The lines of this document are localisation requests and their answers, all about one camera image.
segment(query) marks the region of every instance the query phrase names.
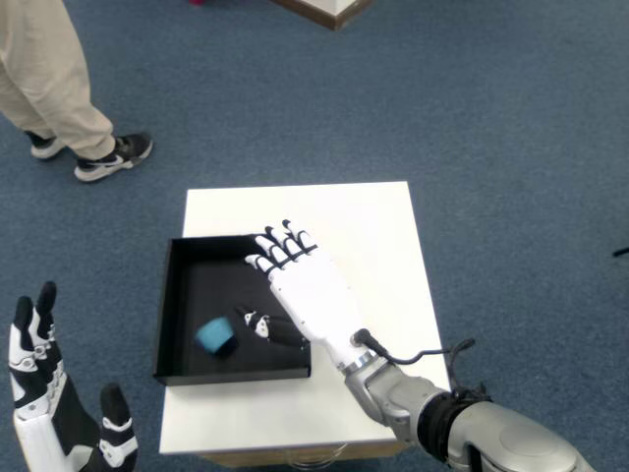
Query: white tabletop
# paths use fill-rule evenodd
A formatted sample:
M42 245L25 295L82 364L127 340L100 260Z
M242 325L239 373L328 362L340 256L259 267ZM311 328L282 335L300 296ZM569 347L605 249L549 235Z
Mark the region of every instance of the white tabletop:
M263 232L299 221L337 262L365 325L397 357L440 347L406 182L190 190L184 237ZM309 379L166 387L160 452L224 452L393 440L320 346ZM409 374L449 388L442 356Z

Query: khaki pants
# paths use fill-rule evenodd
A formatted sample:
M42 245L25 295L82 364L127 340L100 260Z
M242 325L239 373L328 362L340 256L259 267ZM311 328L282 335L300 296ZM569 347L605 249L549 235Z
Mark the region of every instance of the khaki pants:
M62 0L0 0L0 111L83 158L113 150L113 127L91 104L86 59Z

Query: blue carpet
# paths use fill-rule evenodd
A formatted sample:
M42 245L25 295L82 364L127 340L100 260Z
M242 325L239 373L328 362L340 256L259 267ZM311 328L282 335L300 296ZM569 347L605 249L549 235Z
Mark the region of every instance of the blue carpet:
M151 349L186 190L386 180L410 183L444 344L478 341L460 376L626 470L625 1L376 1L338 33L260 0L67 6L94 102L156 148L85 186L69 152L35 162L0 121L0 307L8 328L18 296L58 282L67 368L94 413L120 382L139 470L222 470L157 453ZM1 372L0 467L25 470ZM446 468L414 450L329 470Z

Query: black tray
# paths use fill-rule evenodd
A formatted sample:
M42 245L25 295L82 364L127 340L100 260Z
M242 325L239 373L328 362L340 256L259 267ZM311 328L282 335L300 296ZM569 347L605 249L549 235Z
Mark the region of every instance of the black tray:
M269 343L256 336L234 312L242 304L267 315L288 315L268 280L244 263L259 252L250 236L173 239L166 273L153 376L167 385L219 384L306 378L311 350ZM238 347L227 357L207 354L194 340L197 329L226 317Z

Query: black sneaker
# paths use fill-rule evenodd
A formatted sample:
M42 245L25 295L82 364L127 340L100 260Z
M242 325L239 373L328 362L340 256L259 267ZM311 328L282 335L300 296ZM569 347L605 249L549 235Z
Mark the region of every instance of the black sneaker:
M57 137L45 140L30 131L25 131L25 133L30 138L30 142L32 143L32 146L30 147L30 154L36 159L51 159L66 146Z
M75 176L82 182L94 182L118 172L132 169L148 157L153 141L146 133L116 138L116 147L98 160L77 159Z

